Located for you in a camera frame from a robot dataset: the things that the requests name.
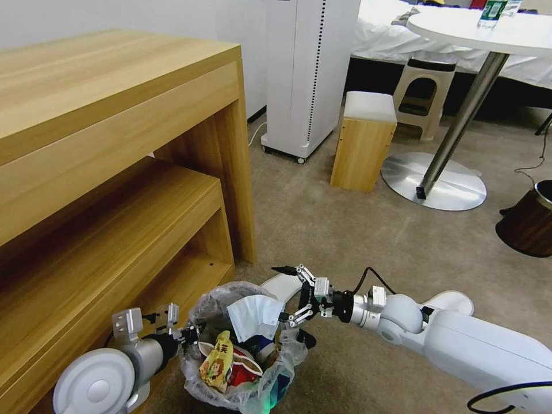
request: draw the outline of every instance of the wastebasket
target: wastebasket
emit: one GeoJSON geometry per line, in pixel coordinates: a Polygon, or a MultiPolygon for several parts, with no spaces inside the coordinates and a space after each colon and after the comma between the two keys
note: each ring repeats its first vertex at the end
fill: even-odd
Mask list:
{"type": "Polygon", "coordinates": [[[552,255],[552,180],[539,181],[496,227],[508,246],[534,257],[552,255]]]}
{"type": "MultiPolygon", "coordinates": [[[[200,341],[214,343],[221,331],[231,330],[228,305],[254,294],[274,297],[266,289],[249,282],[226,283],[204,294],[189,313],[189,323],[206,324],[200,341]]],[[[297,340],[298,334],[299,329],[283,329],[278,339],[278,358],[274,364],[255,383],[229,386],[225,393],[203,382],[199,375],[203,357],[197,345],[189,347],[181,358],[181,368],[186,377],[184,388],[198,400],[217,407],[243,414],[267,414],[287,391],[295,376],[294,367],[306,357],[306,345],[297,340]]]]}

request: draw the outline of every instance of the water bottle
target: water bottle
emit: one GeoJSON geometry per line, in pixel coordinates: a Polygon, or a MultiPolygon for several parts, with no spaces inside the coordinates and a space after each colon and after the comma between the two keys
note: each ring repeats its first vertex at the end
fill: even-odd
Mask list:
{"type": "Polygon", "coordinates": [[[523,0],[508,0],[502,12],[502,17],[515,17],[522,3],[523,0]]]}
{"type": "Polygon", "coordinates": [[[494,29],[507,3],[508,0],[487,0],[477,27],[494,29]]]}

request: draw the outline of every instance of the bed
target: bed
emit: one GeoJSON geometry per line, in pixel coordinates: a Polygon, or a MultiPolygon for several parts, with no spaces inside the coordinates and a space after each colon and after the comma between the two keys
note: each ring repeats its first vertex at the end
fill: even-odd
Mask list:
{"type": "MultiPolygon", "coordinates": [[[[416,6],[421,13],[481,13],[480,10],[416,6]]],[[[355,29],[355,43],[346,90],[393,93],[404,63],[414,53],[444,54],[457,61],[457,73],[445,103],[454,112],[462,102],[475,74],[485,60],[485,51],[442,44],[412,33],[391,22],[412,5],[401,0],[362,0],[355,29]]],[[[510,56],[486,104],[537,106],[552,109],[552,59],[510,56]]]]}

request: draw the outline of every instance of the brown trash can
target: brown trash can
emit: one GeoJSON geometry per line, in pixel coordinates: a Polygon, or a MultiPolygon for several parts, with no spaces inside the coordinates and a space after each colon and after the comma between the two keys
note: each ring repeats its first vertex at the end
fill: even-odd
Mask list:
{"type": "Polygon", "coordinates": [[[539,181],[495,226],[508,246],[534,257],[552,255],[552,180],[539,181]]]}

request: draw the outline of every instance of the plastic stool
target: plastic stool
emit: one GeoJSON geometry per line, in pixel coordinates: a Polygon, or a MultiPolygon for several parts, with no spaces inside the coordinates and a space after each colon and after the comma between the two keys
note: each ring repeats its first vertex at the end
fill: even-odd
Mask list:
{"type": "Polygon", "coordinates": [[[396,126],[391,95],[347,92],[330,184],[372,191],[396,126]]]}
{"type": "Polygon", "coordinates": [[[397,120],[421,127],[421,141],[431,141],[437,131],[456,69],[455,63],[427,57],[416,55],[408,60],[393,94],[397,120]]]}

